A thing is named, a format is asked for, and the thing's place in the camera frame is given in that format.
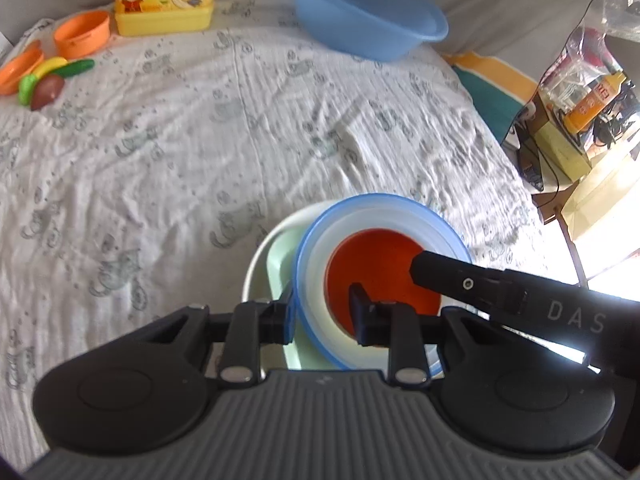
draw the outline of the screw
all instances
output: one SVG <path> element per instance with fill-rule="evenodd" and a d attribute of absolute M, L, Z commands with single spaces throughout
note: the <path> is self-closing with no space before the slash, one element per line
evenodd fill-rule
<path fill-rule="evenodd" d="M 427 380 L 427 373 L 420 368 L 402 368 L 396 372 L 396 381 L 402 384 L 422 384 Z"/>
<path fill-rule="evenodd" d="M 253 376 L 246 366 L 228 366 L 220 372 L 220 378 L 227 383 L 248 383 Z"/>

